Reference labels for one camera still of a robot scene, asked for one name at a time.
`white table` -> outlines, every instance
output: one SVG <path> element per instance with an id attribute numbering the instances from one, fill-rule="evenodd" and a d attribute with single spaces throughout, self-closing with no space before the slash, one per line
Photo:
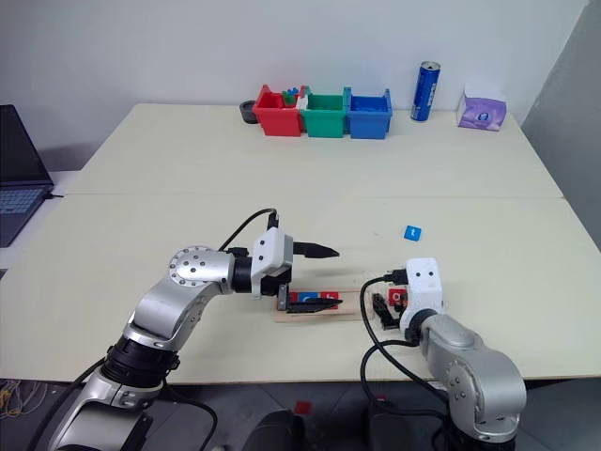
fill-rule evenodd
<path id="1" fill-rule="evenodd" d="M 231 106 L 140 104 L 70 185 L 71 194 L 288 198 L 561 197 L 519 129 L 456 126 L 455 113 L 415 122 L 395 111 L 384 140 L 265 136 Z"/>
<path id="2" fill-rule="evenodd" d="M 106 352 L 141 296 L 186 245 L 217 246 L 264 205 L 298 240 L 341 257 L 297 258 L 294 284 L 356 288 L 410 257 L 436 257 L 448 312 L 506 352 L 527 378 L 601 375 L 601 257 L 562 199 L 229 197 L 72 194 L 0 282 L 0 375 L 68 381 Z M 403 240 L 407 224 L 418 242 Z M 264 221 L 236 242 L 250 245 Z M 215 298 L 174 382 L 357 380 L 360 321 L 275 323 L 273 299 Z M 396 336 L 380 333 L 382 338 Z M 417 350 L 396 350 L 427 376 Z M 404 379 L 376 357 L 369 375 Z"/>
<path id="3" fill-rule="evenodd" d="M 50 173 L 50 178 L 54 182 L 53 193 L 57 195 L 65 194 L 66 188 L 79 171 L 56 171 Z M 60 197 L 48 199 L 42 202 L 38 210 L 27 221 L 25 227 L 21 229 L 17 238 L 10 244 L 9 247 L 0 249 L 0 269 L 7 270 L 23 253 L 23 249 L 29 243 L 35 231 L 41 227 L 44 219 L 61 201 Z"/>

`laptop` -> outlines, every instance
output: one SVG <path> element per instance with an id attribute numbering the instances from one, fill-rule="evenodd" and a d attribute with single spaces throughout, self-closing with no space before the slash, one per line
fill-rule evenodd
<path id="1" fill-rule="evenodd" d="M 10 246 L 53 187 L 17 110 L 0 105 L 0 247 Z"/>

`green bin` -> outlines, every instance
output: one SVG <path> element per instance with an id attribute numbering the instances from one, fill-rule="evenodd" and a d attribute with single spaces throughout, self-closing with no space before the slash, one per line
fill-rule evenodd
<path id="1" fill-rule="evenodd" d="M 307 134 L 314 138 L 342 138 L 347 113 L 345 96 L 308 96 L 306 109 L 300 110 Z"/>

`laptop screen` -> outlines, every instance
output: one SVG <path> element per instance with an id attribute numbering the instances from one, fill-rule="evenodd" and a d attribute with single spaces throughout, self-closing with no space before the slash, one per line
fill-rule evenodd
<path id="1" fill-rule="evenodd" d="M 52 183 L 13 105 L 0 105 L 0 183 Z"/>

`gray floor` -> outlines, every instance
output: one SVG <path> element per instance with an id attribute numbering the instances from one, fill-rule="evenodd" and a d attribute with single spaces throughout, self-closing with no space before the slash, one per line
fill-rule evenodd
<path id="1" fill-rule="evenodd" d="M 407 407 L 437 405 L 436 400 L 412 383 L 372 385 L 376 394 Z M 61 390 L 61 386 L 53 386 L 42 407 L 30 415 L 0 421 L 0 449 L 24 449 L 41 416 Z M 228 451 L 240 450 L 265 414 L 280 409 L 294 410 L 300 400 L 312 403 L 311 412 L 304 415 L 308 449 L 366 449 L 361 422 L 366 402 L 358 383 L 219 385 L 179 390 L 206 402 L 218 413 L 219 426 L 209 449 L 225 444 Z M 150 408 L 150 413 L 154 423 L 146 451 L 196 450 L 208 432 L 208 416 L 194 407 L 159 401 Z M 411 420 L 416 450 L 431 449 L 429 440 L 437 425 L 436 420 Z M 531 389 L 516 448 L 519 451 L 601 450 L 601 379 Z"/>

